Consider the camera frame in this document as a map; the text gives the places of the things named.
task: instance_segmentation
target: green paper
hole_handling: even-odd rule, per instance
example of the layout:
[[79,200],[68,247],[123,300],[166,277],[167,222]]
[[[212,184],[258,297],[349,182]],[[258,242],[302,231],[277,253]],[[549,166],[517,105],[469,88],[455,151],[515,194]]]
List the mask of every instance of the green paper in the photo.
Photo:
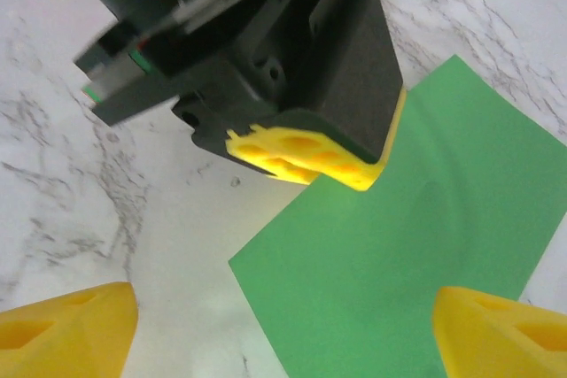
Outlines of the green paper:
[[445,376],[435,294],[518,298],[567,209],[567,150],[453,57],[359,193],[318,179],[230,265],[290,378]]

